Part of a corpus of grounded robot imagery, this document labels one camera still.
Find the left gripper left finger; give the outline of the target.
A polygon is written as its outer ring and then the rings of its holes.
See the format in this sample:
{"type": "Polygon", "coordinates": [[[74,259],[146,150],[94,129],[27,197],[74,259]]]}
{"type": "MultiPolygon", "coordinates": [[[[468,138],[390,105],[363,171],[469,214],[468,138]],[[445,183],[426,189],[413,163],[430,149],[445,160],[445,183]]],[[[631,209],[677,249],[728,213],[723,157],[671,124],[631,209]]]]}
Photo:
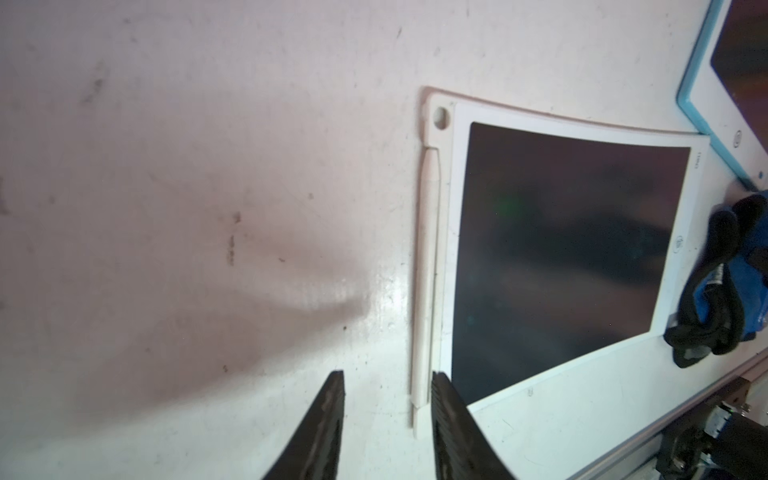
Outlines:
{"type": "Polygon", "coordinates": [[[338,475],[345,407],[342,370],[332,371],[264,480],[334,480],[338,475]]]}

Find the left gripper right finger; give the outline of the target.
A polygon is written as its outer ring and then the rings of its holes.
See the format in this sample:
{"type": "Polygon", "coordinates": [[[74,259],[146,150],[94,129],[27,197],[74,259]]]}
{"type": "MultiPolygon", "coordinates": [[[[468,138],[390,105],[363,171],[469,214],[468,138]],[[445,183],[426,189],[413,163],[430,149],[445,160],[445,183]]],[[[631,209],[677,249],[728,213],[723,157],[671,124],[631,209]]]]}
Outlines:
{"type": "Polygon", "coordinates": [[[515,479],[444,372],[432,374],[431,418],[437,479],[515,479]]]}

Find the blue microfibre cloth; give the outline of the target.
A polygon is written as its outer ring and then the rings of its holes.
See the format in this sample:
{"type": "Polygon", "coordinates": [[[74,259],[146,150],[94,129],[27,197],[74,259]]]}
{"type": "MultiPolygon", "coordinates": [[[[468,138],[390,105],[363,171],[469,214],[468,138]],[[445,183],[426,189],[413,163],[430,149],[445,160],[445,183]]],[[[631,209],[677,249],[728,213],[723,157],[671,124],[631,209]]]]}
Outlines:
{"type": "Polygon", "coordinates": [[[709,217],[703,253],[663,338],[673,362],[689,368],[754,340],[767,327],[767,193],[709,217]]]}

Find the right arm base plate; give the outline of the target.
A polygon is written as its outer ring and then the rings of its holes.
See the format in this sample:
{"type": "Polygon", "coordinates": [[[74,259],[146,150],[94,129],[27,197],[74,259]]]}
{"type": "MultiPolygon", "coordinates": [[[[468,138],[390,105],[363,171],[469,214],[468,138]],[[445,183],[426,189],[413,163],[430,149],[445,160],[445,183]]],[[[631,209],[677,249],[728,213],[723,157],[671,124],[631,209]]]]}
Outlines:
{"type": "Polygon", "coordinates": [[[691,479],[701,469],[767,477],[767,428],[746,416],[751,386],[739,377],[664,429],[655,464],[663,479],[691,479]]]}

